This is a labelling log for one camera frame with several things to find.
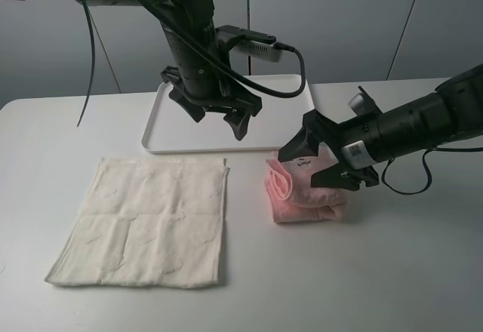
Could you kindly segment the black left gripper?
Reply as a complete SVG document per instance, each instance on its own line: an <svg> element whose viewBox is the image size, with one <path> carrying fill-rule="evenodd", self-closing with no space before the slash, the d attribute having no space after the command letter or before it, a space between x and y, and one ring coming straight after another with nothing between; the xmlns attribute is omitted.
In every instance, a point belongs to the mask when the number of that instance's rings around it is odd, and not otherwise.
<svg viewBox="0 0 483 332"><path fill-rule="evenodd" d="M173 85L169 98L194 122L199 123L206 112L226 113L223 120L232 128L237 141L247 134L250 116L256 116L262 109L260 97L225 76L219 80L212 71L198 78L186 78L177 67L167 66L161 76L164 83Z"/></svg>

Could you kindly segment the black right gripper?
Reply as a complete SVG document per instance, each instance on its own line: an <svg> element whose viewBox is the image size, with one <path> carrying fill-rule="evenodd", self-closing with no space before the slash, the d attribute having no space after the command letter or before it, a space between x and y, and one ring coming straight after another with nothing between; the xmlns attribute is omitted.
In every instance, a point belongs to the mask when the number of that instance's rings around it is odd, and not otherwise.
<svg viewBox="0 0 483 332"><path fill-rule="evenodd" d="M360 184L366 187L379 184L378 173L372 166L356 170L343 155L341 127L323 116L317 110L303 116L303 126L297 134L278 151L278 161L293 161L296 158L317 157L318 148L324 143L334 154L338 162L311 176L312 188L345 189L358 191Z"/></svg>

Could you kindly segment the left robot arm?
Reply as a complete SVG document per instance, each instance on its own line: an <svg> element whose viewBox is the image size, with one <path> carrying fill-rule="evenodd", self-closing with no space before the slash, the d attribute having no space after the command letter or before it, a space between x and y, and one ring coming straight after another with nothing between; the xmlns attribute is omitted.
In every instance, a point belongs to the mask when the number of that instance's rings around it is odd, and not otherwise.
<svg viewBox="0 0 483 332"><path fill-rule="evenodd" d="M237 140L248 132L252 117L262 109L260 97L246 89L247 81L234 72L229 52L241 42L261 35L237 26L215 27L213 0L76 0L85 11L92 6L142 6L162 25L175 66L162 71L173 85L169 97L195 122L218 112Z"/></svg>

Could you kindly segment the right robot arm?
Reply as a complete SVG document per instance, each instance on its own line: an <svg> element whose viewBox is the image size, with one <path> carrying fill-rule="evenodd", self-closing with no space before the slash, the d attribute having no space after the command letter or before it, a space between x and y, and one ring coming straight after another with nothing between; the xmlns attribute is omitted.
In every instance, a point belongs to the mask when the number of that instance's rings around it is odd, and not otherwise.
<svg viewBox="0 0 483 332"><path fill-rule="evenodd" d="M361 88L349 101L355 117L336 123L317 110L304 114L302 127L278 152L278 161L317 156L325 143L337 163L309 178L313 188L357 191L385 183L374 165L422 151L448 152L446 143L482 134L482 67L440 84L434 92L388 112Z"/></svg>

